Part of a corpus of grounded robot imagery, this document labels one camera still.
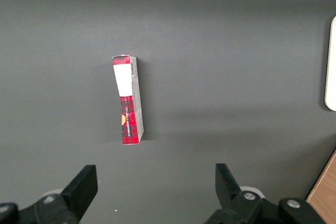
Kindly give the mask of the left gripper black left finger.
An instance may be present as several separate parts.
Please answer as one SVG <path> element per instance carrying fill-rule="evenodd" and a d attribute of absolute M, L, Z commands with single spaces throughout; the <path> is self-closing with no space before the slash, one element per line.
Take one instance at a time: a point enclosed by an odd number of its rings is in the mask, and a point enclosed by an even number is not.
<path fill-rule="evenodd" d="M 60 192 L 19 211 L 20 223 L 79 223 L 98 191 L 96 165 L 86 165 Z"/>

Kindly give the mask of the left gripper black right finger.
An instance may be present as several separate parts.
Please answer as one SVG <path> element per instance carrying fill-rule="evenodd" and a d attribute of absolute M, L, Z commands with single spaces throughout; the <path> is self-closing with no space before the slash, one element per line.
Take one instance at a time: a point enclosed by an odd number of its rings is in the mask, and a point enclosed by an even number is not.
<path fill-rule="evenodd" d="M 282 223 L 278 206 L 241 190 L 226 164 L 215 165 L 215 189 L 221 208 L 206 223 Z"/>

